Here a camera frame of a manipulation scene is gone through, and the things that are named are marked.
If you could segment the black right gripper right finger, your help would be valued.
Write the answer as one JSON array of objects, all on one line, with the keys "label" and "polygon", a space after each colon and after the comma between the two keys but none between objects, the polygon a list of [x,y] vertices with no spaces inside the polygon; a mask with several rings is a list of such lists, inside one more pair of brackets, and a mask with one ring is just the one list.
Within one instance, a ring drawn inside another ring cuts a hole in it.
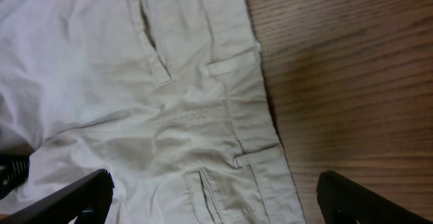
[{"label": "black right gripper right finger", "polygon": [[326,224],[432,224],[335,171],[320,174],[316,193]]}]

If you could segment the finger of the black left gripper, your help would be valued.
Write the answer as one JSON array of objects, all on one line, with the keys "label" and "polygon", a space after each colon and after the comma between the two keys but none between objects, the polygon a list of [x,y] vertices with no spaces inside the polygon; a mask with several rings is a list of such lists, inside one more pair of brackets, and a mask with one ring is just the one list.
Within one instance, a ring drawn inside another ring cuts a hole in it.
[{"label": "finger of the black left gripper", "polygon": [[22,185],[29,174],[29,155],[1,154],[0,199]]}]

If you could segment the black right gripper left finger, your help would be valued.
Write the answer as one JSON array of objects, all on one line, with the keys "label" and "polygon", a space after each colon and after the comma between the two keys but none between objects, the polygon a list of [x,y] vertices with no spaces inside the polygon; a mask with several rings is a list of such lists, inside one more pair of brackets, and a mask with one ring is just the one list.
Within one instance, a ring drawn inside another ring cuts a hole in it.
[{"label": "black right gripper left finger", "polygon": [[104,224],[112,204],[114,182],[99,169],[61,190],[8,215],[1,224]]}]

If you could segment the beige shorts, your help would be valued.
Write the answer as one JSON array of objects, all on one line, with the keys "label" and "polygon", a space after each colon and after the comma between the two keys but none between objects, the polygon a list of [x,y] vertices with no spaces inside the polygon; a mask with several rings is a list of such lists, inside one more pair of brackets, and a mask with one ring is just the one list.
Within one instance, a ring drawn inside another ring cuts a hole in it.
[{"label": "beige shorts", "polygon": [[97,169],[109,223],[304,223],[246,0],[1,0],[11,214]]}]

